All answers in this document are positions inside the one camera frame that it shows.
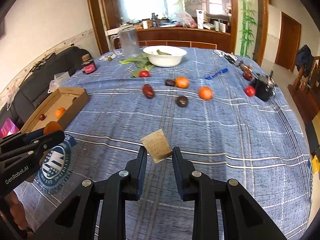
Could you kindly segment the person's left hand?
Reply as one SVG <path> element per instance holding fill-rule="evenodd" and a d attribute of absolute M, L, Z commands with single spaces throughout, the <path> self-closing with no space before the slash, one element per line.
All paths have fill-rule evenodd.
<path fill-rule="evenodd" d="M 28 222 L 25 217 L 23 204 L 19 201 L 15 191 L 11 191 L 8 194 L 6 202 L 9 205 L 14 222 L 18 225 L 20 230 L 25 230 L 28 226 Z"/>

